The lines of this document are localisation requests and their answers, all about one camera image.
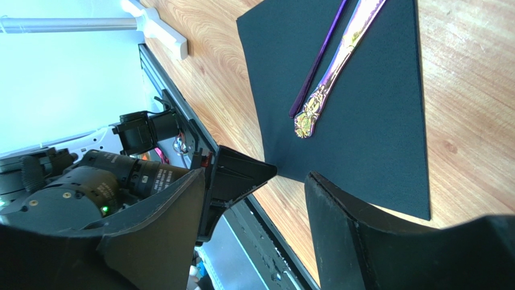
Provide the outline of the purple spoon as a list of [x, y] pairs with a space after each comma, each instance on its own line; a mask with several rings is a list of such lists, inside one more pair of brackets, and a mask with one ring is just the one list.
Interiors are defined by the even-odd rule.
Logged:
[[329, 42], [331, 41], [331, 38], [332, 38], [332, 35], [334, 33], [334, 30], [336, 29], [336, 27], [338, 26], [338, 23], [340, 22], [340, 18], [341, 18], [341, 15], [345, 9], [345, 6], [346, 6], [346, 3], [347, 3], [347, 0], [342, 0], [340, 2], [340, 5], [338, 7], [338, 10], [332, 20], [332, 23], [331, 23], [331, 26], [330, 28], [328, 29], [328, 32], [326, 33], [326, 36], [325, 36], [325, 39], [322, 43], [322, 45], [320, 46], [319, 50], [318, 50], [318, 53], [308, 71], [308, 74], [306, 75], [305, 79], [304, 79], [304, 82], [299, 90], [299, 93], [297, 94], [292, 106], [290, 107], [290, 110], [289, 110], [289, 113], [288, 113], [288, 116], [293, 119], [296, 114], [298, 114], [300, 112], [300, 109], [301, 109], [301, 106], [303, 104], [303, 102], [305, 101], [307, 95], [308, 95], [308, 89], [309, 87], [311, 86], [312, 82], [313, 82], [313, 79], [314, 79], [314, 76], [315, 76], [315, 73], [316, 71], [318, 70], [318, 67], [320, 65], [320, 62], [322, 60], [322, 57], [326, 51], [326, 48], [329, 44]]

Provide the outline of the iridescent knife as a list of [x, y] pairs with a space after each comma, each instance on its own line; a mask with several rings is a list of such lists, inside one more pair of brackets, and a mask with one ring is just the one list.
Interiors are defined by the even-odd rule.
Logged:
[[309, 138], [313, 135], [316, 122], [323, 112], [339, 74], [379, 14], [384, 3], [384, 0], [357, 2], [331, 63], [316, 85], [315, 90], [307, 95], [300, 112], [293, 118], [294, 132], [297, 137]]

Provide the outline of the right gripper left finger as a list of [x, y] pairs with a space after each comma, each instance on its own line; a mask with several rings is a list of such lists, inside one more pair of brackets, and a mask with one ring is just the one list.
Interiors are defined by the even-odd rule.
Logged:
[[204, 172], [103, 217], [89, 198], [47, 189], [1, 221], [2, 289], [186, 289]]

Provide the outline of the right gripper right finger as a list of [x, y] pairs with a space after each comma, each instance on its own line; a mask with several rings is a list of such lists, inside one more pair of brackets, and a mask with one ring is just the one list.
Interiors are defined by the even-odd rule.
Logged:
[[394, 216], [317, 172], [305, 197], [322, 289], [513, 289], [514, 216], [450, 228]]

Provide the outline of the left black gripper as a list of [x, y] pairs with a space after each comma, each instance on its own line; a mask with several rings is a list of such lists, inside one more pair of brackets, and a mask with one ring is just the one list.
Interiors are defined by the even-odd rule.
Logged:
[[189, 154], [190, 170], [204, 173], [204, 201], [196, 243], [212, 238], [223, 210], [246, 198], [277, 175], [277, 167], [227, 146]]

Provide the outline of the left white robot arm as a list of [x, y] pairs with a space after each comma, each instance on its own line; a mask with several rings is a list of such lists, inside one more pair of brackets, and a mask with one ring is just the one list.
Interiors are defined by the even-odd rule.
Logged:
[[[188, 172], [186, 168], [139, 159], [138, 155], [157, 149], [160, 141], [182, 139], [185, 131], [198, 141], [199, 127], [176, 110], [167, 109], [122, 115], [112, 131], [121, 141], [119, 153], [98, 147], [78, 156], [68, 149], [46, 147], [3, 157], [2, 213], [28, 205], [32, 194], [61, 189], [72, 198], [90, 198], [100, 214], [112, 215], [124, 205], [164, 190]], [[222, 214], [276, 176], [277, 168], [225, 146], [209, 147], [206, 154], [195, 146], [191, 156], [192, 168], [203, 169], [206, 174], [196, 238], [200, 245], [211, 239]]]

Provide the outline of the black paper napkin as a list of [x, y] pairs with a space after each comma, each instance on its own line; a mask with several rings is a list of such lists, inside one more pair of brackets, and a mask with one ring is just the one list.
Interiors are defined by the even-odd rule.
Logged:
[[421, 46], [416, 1], [381, 8], [340, 73], [314, 135], [288, 113], [339, 1], [263, 1], [236, 23], [264, 159], [303, 181], [314, 170], [380, 207], [430, 219]]

